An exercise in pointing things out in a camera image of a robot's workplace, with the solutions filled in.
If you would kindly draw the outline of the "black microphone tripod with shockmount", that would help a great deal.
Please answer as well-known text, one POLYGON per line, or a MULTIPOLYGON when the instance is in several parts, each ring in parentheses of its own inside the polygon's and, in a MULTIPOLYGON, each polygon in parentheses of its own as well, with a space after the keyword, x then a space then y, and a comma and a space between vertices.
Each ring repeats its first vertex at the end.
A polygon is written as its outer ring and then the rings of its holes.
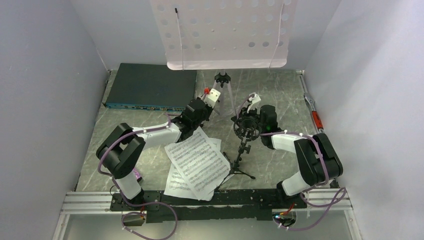
POLYGON ((250 177, 252 180, 256 178, 242 170, 240 170, 240 162, 242 161, 242 154, 249 154, 251 150, 251 145, 248 142, 256 140, 260 135, 261 127, 259 121, 253 116, 243 116, 234 120, 233 130, 235 135, 240 139, 240 145, 238 147, 238 154, 234 161, 230 161, 228 155, 223 152, 223 156, 228 160, 230 164, 230 169, 227 176, 222 180, 222 182, 215 188, 217 191, 221 185, 233 175, 245 175, 250 177))

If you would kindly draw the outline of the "lilac perforated music stand desk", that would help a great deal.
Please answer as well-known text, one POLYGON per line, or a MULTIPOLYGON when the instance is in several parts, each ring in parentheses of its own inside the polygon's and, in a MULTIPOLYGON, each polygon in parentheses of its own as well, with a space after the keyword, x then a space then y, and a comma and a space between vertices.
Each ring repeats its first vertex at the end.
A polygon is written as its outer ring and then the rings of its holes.
POLYGON ((171 70, 281 68, 295 0, 152 0, 171 70))

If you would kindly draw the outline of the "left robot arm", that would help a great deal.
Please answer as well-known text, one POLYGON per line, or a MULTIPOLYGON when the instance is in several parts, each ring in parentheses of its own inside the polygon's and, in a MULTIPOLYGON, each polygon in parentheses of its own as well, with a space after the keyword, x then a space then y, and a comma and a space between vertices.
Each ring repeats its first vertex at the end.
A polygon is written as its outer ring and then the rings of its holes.
POLYGON ((119 124, 96 151, 100 163, 97 170, 112 178, 124 195, 124 204, 131 210, 139 209, 144 190, 133 172, 143 150, 150 147, 179 143, 210 119, 217 100, 211 97, 194 98, 180 115, 167 122, 137 130, 127 123, 119 124))

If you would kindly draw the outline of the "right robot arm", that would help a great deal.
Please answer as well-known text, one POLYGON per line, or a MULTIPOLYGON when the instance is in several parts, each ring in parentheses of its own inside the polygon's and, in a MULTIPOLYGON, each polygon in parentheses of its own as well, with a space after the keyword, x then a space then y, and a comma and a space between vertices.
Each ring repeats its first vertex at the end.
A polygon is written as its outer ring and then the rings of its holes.
POLYGON ((282 130, 272 105, 263 105, 260 109, 243 107, 231 120, 240 139, 247 142, 260 138, 271 150, 296 155, 298 171, 277 184, 281 190, 275 194, 275 200, 282 208, 289 207, 295 201, 295 195, 327 184, 343 174, 343 165, 325 133, 308 135, 282 130))

